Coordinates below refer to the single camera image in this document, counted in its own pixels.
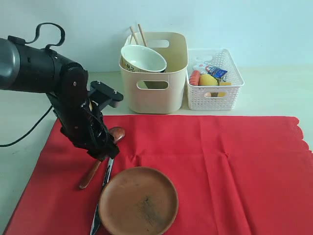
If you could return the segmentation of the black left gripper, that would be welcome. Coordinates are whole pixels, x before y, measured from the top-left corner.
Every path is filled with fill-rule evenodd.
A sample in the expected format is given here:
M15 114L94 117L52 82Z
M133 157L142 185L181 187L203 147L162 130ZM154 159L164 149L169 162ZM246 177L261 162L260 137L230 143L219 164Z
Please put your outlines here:
M110 137L103 115L94 101L87 99L72 107L53 95L52 106L61 123L61 133L75 147L87 149L87 153L100 162L107 157L114 159L119 154L120 150Z

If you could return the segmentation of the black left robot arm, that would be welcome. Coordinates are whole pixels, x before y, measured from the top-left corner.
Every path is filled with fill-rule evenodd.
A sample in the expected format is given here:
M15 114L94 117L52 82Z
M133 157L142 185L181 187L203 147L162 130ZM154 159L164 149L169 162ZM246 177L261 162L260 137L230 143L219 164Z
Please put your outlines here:
M44 93L75 147L95 159L115 158L119 148L103 121L102 109L116 107L123 95L100 81L87 88L88 71L50 49L37 49L20 38L0 40L0 88Z

